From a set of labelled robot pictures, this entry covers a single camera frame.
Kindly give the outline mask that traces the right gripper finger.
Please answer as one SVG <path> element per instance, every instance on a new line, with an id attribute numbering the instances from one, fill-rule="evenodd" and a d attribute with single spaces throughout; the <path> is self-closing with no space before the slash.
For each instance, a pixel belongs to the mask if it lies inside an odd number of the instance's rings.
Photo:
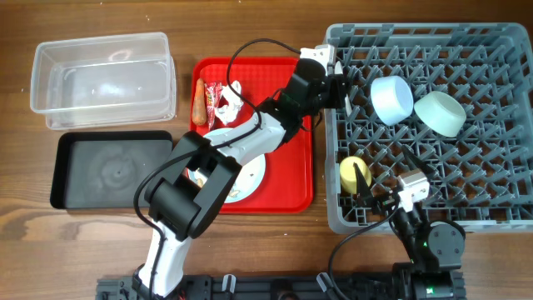
<path id="1" fill-rule="evenodd" d="M 371 189 L 356 162 L 354 163 L 354 169 L 356 174 L 357 201 L 359 204 L 369 204 L 373 199 Z"/>
<path id="2" fill-rule="evenodd" d="M 407 146 L 403 145 L 401 147 L 401 151 L 404 155 L 404 158 L 407 162 L 407 164 L 411 167 L 411 169 L 419 169 L 422 171 L 425 175 L 429 174 L 429 167 L 425 162 L 423 162 L 421 159 L 419 159 L 413 152 L 410 150 Z"/>

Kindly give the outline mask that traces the yellow cup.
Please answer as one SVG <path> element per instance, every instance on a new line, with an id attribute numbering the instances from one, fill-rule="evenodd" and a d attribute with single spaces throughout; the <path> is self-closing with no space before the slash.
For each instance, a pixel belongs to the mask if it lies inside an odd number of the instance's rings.
<path id="1" fill-rule="evenodd" d="M 371 186 L 372 180 L 369 167 L 360 157 L 350 156 L 344 158 L 340 163 L 341 186 L 346 192 L 351 194 L 357 193 L 357 177 L 355 166 L 358 166 L 368 187 Z"/>

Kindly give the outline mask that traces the mint green bowl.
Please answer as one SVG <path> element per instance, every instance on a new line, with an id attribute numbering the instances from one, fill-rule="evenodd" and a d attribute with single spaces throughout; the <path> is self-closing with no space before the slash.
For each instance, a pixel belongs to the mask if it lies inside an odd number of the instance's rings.
<path id="1" fill-rule="evenodd" d="M 417 117 L 434 132 L 454 138 L 466 121 L 465 109 L 452 96 L 433 91 L 414 104 Z"/>

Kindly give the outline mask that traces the light blue small bowl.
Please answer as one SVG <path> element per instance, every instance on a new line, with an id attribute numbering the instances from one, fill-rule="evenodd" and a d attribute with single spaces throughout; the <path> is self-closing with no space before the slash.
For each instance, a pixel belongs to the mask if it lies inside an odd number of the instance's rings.
<path id="1" fill-rule="evenodd" d="M 380 120 L 392 126 L 412 114 L 414 99 L 409 84 L 402 77 L 379 77 L 371 84 L 371 104 Z"/>

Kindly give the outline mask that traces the white tissue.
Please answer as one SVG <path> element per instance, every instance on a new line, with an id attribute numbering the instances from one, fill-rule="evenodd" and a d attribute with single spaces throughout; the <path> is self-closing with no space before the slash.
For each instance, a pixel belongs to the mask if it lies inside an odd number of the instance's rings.
<path id="1" fill-rule="evenodd" d="M 239 81 L 234 81 L 230 86 L 222 87 L 222 99 L 224 99 L 227 104 L 218 107 L 215 110 L 215 116 L 223 125 L 228 125 L 237 119 L 237 115 L 244 104 L 239 97 L 241 91 L 242 85 Z"/>

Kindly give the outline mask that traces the light blue plate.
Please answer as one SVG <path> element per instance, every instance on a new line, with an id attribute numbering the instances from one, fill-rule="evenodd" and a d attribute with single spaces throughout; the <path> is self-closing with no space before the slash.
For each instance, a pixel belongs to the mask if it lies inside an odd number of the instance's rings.
<path id="1" fill-rule="evenodd" d="M 204 135 L 205 138 L 211 139 L 212 136 L 217 136 L 230 131 L 232 128 L 218 128 Z M 242 167 L 241 172 L 237 176 L 237 180 L 234 182 L 233 187 L 241 190 L 242 192 L 237 197 L 226 197 L 225 204 L 237 203 L 253 194 L 261 185 L 267 168 L 265 155 L 262 154 L 251 160 L 249 163 Z M 207 177 L 199 171 L 188 170 L 188 177 L 196 182 L 196 178 L 204 178 L 207 181 Z"/>

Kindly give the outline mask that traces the red snack wrapper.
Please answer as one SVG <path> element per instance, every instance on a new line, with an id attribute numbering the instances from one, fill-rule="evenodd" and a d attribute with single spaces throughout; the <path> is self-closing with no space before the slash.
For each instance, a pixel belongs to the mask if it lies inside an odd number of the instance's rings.
<path id="1" fill-rule="evenodd" d="M 207 105 L 207 126 L 212 129 L 216 117 L 215 111 L 222 97 L 222 84 L 220 82 L 205 83 L 204 88 Z"/>

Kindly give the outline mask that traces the food scraps and rice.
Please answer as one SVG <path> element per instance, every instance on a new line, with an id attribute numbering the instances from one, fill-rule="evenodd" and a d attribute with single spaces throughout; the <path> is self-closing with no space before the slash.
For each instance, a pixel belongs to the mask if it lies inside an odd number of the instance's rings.
<path id="1" fill-rule="evenodd" d="M 202 188 L 206 180 L 204 178 L 198 177 L 195 179 L 196 184 L 198 187 Z M 236 198 L 242 191 L 237 189 L 236 187 L 233 187 L 231 191 L 228 193 L 228 196 L 230 198 Z"/>

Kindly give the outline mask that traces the orange carrot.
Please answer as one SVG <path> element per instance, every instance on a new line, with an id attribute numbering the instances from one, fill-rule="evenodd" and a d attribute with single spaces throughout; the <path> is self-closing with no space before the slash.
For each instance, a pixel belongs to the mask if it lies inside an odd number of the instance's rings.
<path id="1" fill-rule="evenodd" d="M 192 121 L 197 126 L 202 126 L 207 122 L 205 83 L 201 78 L 198 78 L 196 82 L 194 99 L 192 104 Z"/>

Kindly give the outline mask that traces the white plastic spoon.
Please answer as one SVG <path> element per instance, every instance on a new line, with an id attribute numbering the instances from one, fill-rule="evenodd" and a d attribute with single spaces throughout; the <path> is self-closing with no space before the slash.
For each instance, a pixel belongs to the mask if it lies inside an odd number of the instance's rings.
<path id="1" fill-rule="evenodd" d="M 349 117 L 352 113 L 352 108 L 350 104 L 350 99 L 348 95 L 348 85 L 346 83 L 346 78 L 343 73 L 343 68 L 340 61 L 337 61 L 334 65 L 334 75 L 336 80 L 336 89 L 338 96 L 338 107 L 343 108 L 346 115 Z"/>

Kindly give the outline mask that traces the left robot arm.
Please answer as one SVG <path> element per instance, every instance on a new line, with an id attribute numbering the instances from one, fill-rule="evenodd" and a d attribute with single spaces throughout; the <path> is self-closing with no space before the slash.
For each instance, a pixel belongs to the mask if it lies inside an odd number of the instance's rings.
<path id="1" fill-rule="evenodd" d="M 348 86 L 337 60 L 302 58 L 279 97 L 264 100 L 248 121 L 211 139 L 194 131 L 183 135 L 133 196 L 136 214 L 155 235 L 146 262 L 133 277 L 141 298 L 174 294 L 192 240 L 221 211 L 242 167 L 290 142 L 303 129 L 305 117 L 344 107 Z M 149 204 L 147 215 L 138 209 L 140 199 Z"/>

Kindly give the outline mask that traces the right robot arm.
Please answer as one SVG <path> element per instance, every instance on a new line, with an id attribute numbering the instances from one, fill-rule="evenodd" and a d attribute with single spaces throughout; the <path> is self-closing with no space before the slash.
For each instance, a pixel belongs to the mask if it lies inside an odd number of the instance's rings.
<path id="1" fill-rule="evenodd" d="M 465 280 L 459 269 L 466 231 L 453 221 L 428 219 L 422 203 L 429 197 L 433 171 L 408 147 L 401 150 L 411 170 L 396 177 L 392 190 L 375 195 L 365 182 L 356 185 L 357 202 L 386 217 L 410 259 L 393 265 L 386 279 L 387 296 L 465 299 Z"/>

